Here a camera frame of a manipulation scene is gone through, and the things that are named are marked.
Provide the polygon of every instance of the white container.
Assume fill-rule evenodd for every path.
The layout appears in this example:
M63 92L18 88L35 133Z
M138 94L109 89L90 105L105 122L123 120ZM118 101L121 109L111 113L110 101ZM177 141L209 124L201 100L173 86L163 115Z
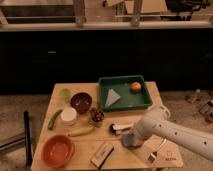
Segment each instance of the white container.
M61 113L61 120L66 125L73 125L77 120L77 112L74 108L65 108Z

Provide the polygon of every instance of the green tray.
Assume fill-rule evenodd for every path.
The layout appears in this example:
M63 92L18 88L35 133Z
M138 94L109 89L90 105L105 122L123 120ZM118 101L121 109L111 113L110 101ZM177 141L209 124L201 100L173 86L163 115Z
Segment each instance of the green tray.
M139 93L132 93L130 91L130 85L135 81L139 82L142 86L142 90ZM113 89L118 93L121 99L111 106L105 107L109 89ZM100 108L105 112L146 109L152 105L152 99L141 75L100 78L99 99Z

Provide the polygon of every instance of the cardboard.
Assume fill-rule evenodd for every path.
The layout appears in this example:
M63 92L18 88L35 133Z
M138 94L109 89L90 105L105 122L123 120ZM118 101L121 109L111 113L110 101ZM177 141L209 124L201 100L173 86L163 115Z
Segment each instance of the cardboard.
M134 0L107 0L108 6L113 6L118 3L125 2L125 6L128 14L133 13ZM165 0L143 0L141 13L158 13L166 12L167 6Z
M124 0L107 0L107 5L109 6L109 7L111 7L111 6L114 6L114 5L116 5L116 4L119 4L119 3L121 3L121 2L123 2Z

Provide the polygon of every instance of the orange bowl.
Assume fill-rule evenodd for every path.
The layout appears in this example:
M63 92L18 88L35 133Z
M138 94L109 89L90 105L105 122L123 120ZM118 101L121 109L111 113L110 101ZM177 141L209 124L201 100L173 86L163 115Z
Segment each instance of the orange bowl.
M55 135L48 139L43 146L41 158L52 168L64 166L75 152L75 145L65 135Z

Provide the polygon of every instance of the small bowl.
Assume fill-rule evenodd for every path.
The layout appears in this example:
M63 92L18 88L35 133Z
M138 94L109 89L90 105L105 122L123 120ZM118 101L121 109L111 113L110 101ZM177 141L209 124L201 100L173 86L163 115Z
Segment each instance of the small bowl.
M43 146L41 158L51 168L59 168L69 162L75 152L75 145L65 135L55 135Z
M71 101L70 105L75 108L79 114L86 113L92 104L92 97L84 92L75 94Z

